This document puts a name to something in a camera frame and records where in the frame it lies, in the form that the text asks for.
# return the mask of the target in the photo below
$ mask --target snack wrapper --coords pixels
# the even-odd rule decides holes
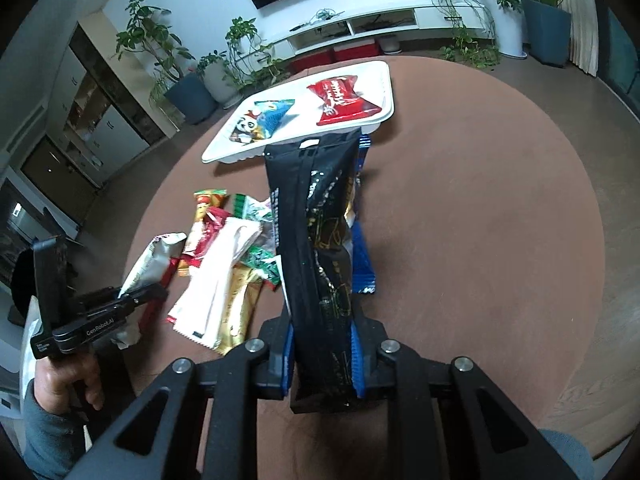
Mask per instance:
[[[358,157],[356,159],[356,177],[353,183],[353,193],[347,212],[344,217],[347,224],[351,227],[351,236],[353,238],[353,292],[357,294],[372,294],[376,291],[376,274],[371,266],[369,252],[364,241],[362,228],[357,220],[360,205],[360,172],[364,166],[364,160],[371,146],[371,137],[369,134],[361,134],[358,141]]]
[[[351,227],[353,239],[353,278],[351,289],[357,294],[372,294],[376,291],[376,274],[373,271],[369,251],[364,241],[362,227],[356,220]]]
[[[220,207],[224,202],[227,193],[226,189],[204,189],[202,191],[196,191],[193,196],[196,199],[196,215],[193,219],[193,226],[187,236],[187,241],[184,244],[183,256],[178,264],[178,275],[188,276],[189,266],[194,258],[196,248],[200,242],[206,226],[203,223],[203,219],[207,214],[209,207]]]
[[[265,150],[274,240],[281,257],[296,339],[296,400],[349,399],[351,231],[344,219],[353,189],[359,130]]]
[[[254,107],[238,119],[229,140],[249,144],[256,140],[271,139],[295,102],[295,99],[254,102]]]
[[[280,283],[280,273],[273,257],[276,245],[273,240],[273,215],[271,214],[271,199],[258,202],[255,198],[244,194],[234,197],[234,216],[255,220],[262,224],[262,232],[254,244],[240,258],[240,262],[258,273],[268,281],[272,289]]]
[[[202,232],[195,249],[193,251],[185,250],[182,253],[182,260],[189,264],[190,273],[193,267],[200,266],[202,259],[209,250],[209,247],[213,243],[213,240],[216,239],[216,236],[218,236],[218,233],[220,232],[220,229],[222,229],[222,226],[225,224],[226,219],[230,216],[231,213],[225,211],[224,209],[220,209],[219,207],[210,207],[209,209],[207,209],[204,218],[200,222],[202,226]]]
[[[124,280],[118,297],[140,286],[160,282],[168,286],[175,272],[177,257],[182,252],[184,233],[168,233],[156,236],[140,254],[131,272]],[[149,302],[139,306],[127,316],[126,325],[111,335],[111,339],[121,350],[140,340],[140,329],[143,320],[148,319],[151,312],[156,310],[162,302]]]
[[[322,79],[307,88],[324,101],[318,126],[371,117],[382,111],[356,94],[353,86],[358,76],[342,75]]]
[[[260,222],[226,220],[200,268],[191,267],[189,286],[168,313],[176,332],[207,348],[217,346],[233,266],[261,230]]]
[[[218,345],[214,348],[219,354],[226,355],[244,342],[261,286],[262,278],[258,271],[243,264],[234,267],[218,332]]]

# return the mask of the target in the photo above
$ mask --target cabinet door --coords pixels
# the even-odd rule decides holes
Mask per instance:
[[[484,7],[455,6],[467,28],[482,28],[481,17]],[[438,7],[418,7],[414,10],[415,20],[420,28],[451,28],[456,18],[446,16]]]
[[[60,134],[85,74],[84,66],[76,54],[67,47],[58,69],[47,109],[47,129],[50,135],[58,136]]]
[[[104,113],[87,144],[108,174],[149,147],[113,106]]]

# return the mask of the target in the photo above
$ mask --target human hand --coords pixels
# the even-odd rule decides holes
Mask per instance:
[[[69,411],[69,386],[84,381],[86,401],[96,410],[104,404],[100,367],[92,353],[66,355],[59,360],[48,357],[36,361],[33,395],[40,407],[53,415]]]

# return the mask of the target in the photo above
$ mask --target brown round table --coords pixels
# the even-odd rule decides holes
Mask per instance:
[[[396,111],[372,134],[363,174],[361,220],[377,275],[364,312],[423,357],[472,357],[539,422],[580,365],[602,304],[604,238],[588,176],[558,127],[510,86],[442,60],[383,59]],[[268,196],[261,157],[201,163],[225,120],[156,192],[127,272],[154,235],[188,231],[194,191]],[[155,325],[126,352],[137,390],[177,357],[216,356],[163,322],[187,283],[174,278]],[[264,288],[251,334],[281,307],[281,292]],[[259,476],[382,478],[385,431],[381,409],[294,416],[287,402],[260,402]]]

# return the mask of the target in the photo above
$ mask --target blue plant pot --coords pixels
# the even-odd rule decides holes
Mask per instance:
[[[569,59],[571,14],[534,0],[522,0],[530,54],[540,63],[564,66]]]
[[[201,123],[218,108],[218,103],[194,72],[189,72],[169,88],[164,97],[182,112],[187,124]]]

